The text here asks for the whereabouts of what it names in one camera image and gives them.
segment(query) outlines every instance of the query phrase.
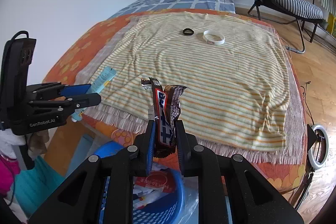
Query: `chocolate bar wrapper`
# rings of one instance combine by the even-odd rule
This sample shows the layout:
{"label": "chocolate bar wrapper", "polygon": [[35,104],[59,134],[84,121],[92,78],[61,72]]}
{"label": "chocolate bar wrapper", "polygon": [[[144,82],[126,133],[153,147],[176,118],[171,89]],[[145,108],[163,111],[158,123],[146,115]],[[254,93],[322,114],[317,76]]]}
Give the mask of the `chocolate bar wrapper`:
{"label": "chocolate bar wrapper", "polygon": [[167,85],[163,90],[160,82],[151,77],[141,80],[141,84],[145,89],[152,90],[153,94],[156,123],[154,156],[164,158],[175,152],[175,121],[181,113],[179,97],[187,87]]}

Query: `red label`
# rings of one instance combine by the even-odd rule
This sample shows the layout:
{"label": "red label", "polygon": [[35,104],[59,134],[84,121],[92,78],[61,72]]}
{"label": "red label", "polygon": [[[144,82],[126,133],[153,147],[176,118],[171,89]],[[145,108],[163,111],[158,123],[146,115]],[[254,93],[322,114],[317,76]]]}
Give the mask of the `red label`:
{"label": "red label", "polygon": [[146,178],[137,177],[134,184],[164,193],[172,193],[176,187],[173,175],[165,171],[151,171]]}

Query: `blanket fringe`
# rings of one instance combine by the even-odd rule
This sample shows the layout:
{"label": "blanket fringe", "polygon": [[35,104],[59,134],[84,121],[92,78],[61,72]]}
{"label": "blanket fringe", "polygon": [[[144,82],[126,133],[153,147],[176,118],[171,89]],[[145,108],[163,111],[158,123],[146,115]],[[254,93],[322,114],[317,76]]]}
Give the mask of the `blanket fringe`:
{"label": "blanket fringe", "polygon": [[105,124],[133,132],[136,135],[144,133],[148,123],[144,119],[103,104],[86,108],[84,114]]}
{"label": "blanket fringe", "polygon": [[223,145],[207,140],[202,140],[197,138],[199,144],[206,146],[207,148],[214,151],[216,154],[231,157],[234,154],[241,154],[249,162],[260,163],[260,162],[270,162],[272,164],[301,164],[302,153],[297,151],[296,153],[290,154],[288,150],[280,150],[275,152],[269,151],[255,151],[255,150],[245,150],[238,147],[233,147],[229,145]]}
{"label": "blanket fringe", "polygon": [[[115,107],[100,104],[95,107],[86,108],[85,115],[88,115],[96,120],[99,120],[105,124],[116,126],[123,130],[133,132],[135,134],[141,134],[146,131],[148,121],[138,118],[125,111],[119,110]],[[246,150],[229,145],[223,145],[212,141],[203,140],[197,138],[199,144],[206,146],[214,151],[216,154],[231,157],[234,154],[241,154],[249,162],[260,163],[270,162],[272,164],[301,164],[302,161],[302,148],[287,149],[280,151],[254,151]]]}

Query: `yellow striped blanket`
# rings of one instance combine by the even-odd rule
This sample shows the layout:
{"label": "yellow striped blanket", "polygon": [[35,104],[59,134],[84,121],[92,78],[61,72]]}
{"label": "yellow striped blanket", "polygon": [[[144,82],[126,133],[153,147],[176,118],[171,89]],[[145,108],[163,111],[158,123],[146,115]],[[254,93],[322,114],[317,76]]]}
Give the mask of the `yellow striped blanket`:
{"label": "yellow striped blanket", "polygon": [[[194,34],[185,36],[182,30]],[[203,39],[205,30],[225,36],[222,45]],[[251,150],[284,149],[289,81],[277,35],[238,18],[168,13],[139,19],[116,44],[105,66],[117,71],[101,92],[102,103],[147,119],[152,93],[141,79],[162,86],[185,85],[180,97],[186,132]]]}

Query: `black hair tie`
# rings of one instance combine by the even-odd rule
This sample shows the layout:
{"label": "black hair tie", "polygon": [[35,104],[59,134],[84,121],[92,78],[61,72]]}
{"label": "black hair tie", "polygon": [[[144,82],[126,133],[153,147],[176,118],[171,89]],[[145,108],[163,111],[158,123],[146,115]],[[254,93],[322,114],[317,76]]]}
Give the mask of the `black hair tie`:
{"label": "black hair tie", "polygon": [[183,34],[184,35],[193,35],[194,31],[191,30],[190,28],[186,28],[186,29],[183,30]]}

